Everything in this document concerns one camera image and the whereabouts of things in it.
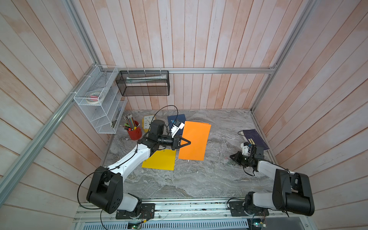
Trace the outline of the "orange paper document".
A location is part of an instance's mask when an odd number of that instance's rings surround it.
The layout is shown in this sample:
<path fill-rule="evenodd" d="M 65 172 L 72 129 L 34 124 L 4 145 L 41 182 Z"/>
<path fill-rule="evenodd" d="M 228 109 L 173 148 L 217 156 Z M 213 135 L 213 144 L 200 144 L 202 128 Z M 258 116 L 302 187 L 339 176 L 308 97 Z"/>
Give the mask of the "orange paper document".
<path fill-rule="evenodd" d="M 186 121 L 182 138 L 189 140 L 191 144 L 179 150 L 179 159 L 203 161 L 210 129 L 210 124 Z"/>

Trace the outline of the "yellow paper document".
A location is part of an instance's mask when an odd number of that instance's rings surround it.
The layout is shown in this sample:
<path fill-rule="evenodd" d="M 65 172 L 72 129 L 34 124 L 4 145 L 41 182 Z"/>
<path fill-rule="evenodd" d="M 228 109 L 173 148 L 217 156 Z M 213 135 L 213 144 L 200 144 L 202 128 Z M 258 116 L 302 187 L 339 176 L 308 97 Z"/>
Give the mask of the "yellow paper document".
<path fill-rule="evenodd" d="M 156 151 L 151 157 L 145 160 L 142 168 L 173 171 L 176 159 L 176 150 Z"/>

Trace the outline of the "blue paper document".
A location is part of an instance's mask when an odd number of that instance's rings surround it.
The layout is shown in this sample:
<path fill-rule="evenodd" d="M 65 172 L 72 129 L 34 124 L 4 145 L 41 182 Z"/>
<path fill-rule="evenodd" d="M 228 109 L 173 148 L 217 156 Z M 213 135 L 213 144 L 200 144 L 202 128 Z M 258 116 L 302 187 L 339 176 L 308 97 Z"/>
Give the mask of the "blue paper document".
<path fill-rule="evenodd" d="M 186 117 L 184 114 L 180 114 L 180 115 L 175 115 L 175 116 L 168 116 L 168 121 L 169 121 L 169 130 L 171 130 L 172 128 L 172 120 L 180 120 L 181 122 L 185 123 L 186 122 Z"/>

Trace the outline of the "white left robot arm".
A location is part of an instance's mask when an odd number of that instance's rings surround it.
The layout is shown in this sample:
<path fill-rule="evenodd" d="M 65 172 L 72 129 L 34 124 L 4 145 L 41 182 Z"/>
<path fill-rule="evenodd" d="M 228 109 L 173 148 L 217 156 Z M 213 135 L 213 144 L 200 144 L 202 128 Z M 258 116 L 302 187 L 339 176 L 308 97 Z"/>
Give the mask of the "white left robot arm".
<path fill-rule="evenodd" d="M 174 121 L 168 134 L 163 133 L 165 127 L 164 121 L 153 120 L 149 131 L 138 140 L 131 152 L 108 167 L 98 167 L 92 173 L 86 200 L 108 214 L 125 211 L 139 216 L 142 201 L 137 196 L 124 193 L 126 178 L 161 146 L 177 150 L 191 144 L 191 141 L 177 135 L 185 127 L 183 122 Z"/>

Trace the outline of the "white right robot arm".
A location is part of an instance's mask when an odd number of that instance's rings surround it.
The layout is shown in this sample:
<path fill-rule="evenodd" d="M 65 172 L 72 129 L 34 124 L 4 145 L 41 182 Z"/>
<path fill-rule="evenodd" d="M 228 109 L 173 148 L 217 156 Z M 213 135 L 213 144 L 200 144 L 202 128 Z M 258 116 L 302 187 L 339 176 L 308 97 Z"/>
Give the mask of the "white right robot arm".
<path fill-rule="evenodd" d="M 264 157 L 264 149 L 255 144 L 246 142 L 241 147 L 243 150 L 231 155 L 230 158 L 243 169 L 250 167 L 253 173 L 262 173 L 272 179 L 274 184 L 271 193 L 249 192 L 244 199 L 240 199 L 243 210 L 239 215 L 267 216 L 269 210 L 304 216 L 314 214 L 315 205 L 307 175 L 292 172 L 267 161 Z"/>

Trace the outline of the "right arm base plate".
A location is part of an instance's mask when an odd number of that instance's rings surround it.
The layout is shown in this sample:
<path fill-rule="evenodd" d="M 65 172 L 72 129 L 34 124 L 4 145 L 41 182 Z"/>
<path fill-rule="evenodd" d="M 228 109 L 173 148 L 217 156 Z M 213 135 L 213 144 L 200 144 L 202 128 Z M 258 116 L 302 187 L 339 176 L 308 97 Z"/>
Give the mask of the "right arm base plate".
<path fill-rule="evenodd" d="M 254 192 L 249 192 L 244 199 L 232 197 L 227 201 L 227 208 L 232 217 L 245 216 L 268 216 L 269 211 L 266 208 L 258 207 L 253 202 Z"/>

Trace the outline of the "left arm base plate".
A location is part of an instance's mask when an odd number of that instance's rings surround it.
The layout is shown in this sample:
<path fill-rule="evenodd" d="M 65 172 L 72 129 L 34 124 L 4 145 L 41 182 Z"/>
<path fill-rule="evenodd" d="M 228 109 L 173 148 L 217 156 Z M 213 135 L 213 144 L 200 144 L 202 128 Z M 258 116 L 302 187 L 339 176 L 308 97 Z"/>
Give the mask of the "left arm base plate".
<path fill-rule="evenodd" d="M 116 219 L 125 220 L 150 220 L 154 218 L 155 204 L 154 203 L 139 203 L 132 211 L 117 210 Z"/>

